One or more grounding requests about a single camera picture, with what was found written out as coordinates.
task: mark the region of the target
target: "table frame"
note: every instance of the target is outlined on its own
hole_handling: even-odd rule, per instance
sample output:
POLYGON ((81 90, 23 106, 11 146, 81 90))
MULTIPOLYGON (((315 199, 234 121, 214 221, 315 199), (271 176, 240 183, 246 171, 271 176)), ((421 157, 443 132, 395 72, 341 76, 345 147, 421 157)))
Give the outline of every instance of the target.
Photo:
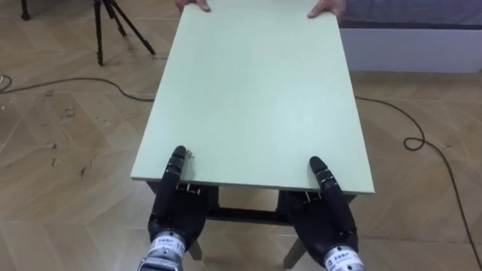
MULTIPOLYGON (((155 193, 157 191, 158 182, 146 181, 151 190, 155 193)), ((346 201, 351 203, 355 199, 355 195, 345 195, 346 201)), ((276 226, 289 226, 293 225, 286 216, 286 204, 284 194, 278 192, 278 203, 276 205, 276 210, 273 211, 259 211, 259 210, 248 210, 248 209, 237 209, 237 208, 225 208, 219 205, 219 187, 215 187, 212 190, 212 194, 209 196, 211 199, 210 206, 211 210, 208 213, 209 220, 214 221, 229 221, 229 222, 239 222, 239 223, 253 223, 253 224, 268 224, 276 226)), ((291 269, 294 265, 303 257, 307 250, 305 249, 303 243, 300 239, 296 239, 293 246, 290 248, 289 252, 283 260, 283 267, 285 269, 291 269)), ((203 251, 199 243, 196 241, 191 245, 189 249, 189 254, 194 260, 202 260, 203 251)))

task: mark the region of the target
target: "light green tabletop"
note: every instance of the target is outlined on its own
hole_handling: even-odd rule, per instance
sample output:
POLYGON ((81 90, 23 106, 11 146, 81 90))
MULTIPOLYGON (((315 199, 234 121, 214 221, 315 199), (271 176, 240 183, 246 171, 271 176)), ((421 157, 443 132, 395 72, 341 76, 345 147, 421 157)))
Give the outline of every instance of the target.
POLYGON ((308 166, 317 155, 346 192, 374 192, 337 20, 307 19, 315 3, 188 5, 132 178, 160 179, 184 145, 187 181, 319 189, 308 166))

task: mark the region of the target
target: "gray mattress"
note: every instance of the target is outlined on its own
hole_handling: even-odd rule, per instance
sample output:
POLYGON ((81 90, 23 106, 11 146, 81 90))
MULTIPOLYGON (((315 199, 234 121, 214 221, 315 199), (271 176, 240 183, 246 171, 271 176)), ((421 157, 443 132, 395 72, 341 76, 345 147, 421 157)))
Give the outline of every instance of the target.
POLYGON ((346 0, 346 20, 482 26, 482 0, 346 0))

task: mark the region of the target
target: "robot wrist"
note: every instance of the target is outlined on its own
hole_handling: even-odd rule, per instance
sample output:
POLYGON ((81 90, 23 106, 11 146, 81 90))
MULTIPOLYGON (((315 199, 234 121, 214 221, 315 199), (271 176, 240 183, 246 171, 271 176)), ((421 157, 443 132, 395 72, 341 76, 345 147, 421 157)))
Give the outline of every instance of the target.
POLYGON ((148 256, 142 259, 138 271, 180 270, 186 244, 182 236, 174 231, 165 230, 156 235, 148 256))
POLYGON ((365 266, 355 249, 348 245, 332 248, 325 255, 324 264, 327 271, 365 271, 365 266))

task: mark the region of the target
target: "tripod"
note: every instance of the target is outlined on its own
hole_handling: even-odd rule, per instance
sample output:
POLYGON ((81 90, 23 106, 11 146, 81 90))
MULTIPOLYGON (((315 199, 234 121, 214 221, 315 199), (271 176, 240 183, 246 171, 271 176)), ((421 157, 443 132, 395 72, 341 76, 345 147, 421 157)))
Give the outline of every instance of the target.
POLYGON ((102 52, 102 27, 101 27, 101 17, 100 17, 100 5, 104 4, 105 9, 107 10, 107 14, 111 19, 114 19, 117 24, 117 29, 119 29, 119 33, 126 37, 126 30, 121 24, 119 17, 115 13, 117 11, 122 19, 124 19, 127 25, 134 31, 137 38, 142 42, 144 47, 149 51, 151 54, 156 54, 152 46, 142 37, 141 33, 137 30, 137 28, 133 25, 133 23, 129 20, 126 14, 119 8, 119 5, 115 0, 93 0, 93 9, 96 17, 96 34, 97 34, 97 62, 99 65, 104 65, 104 54, 102 52))

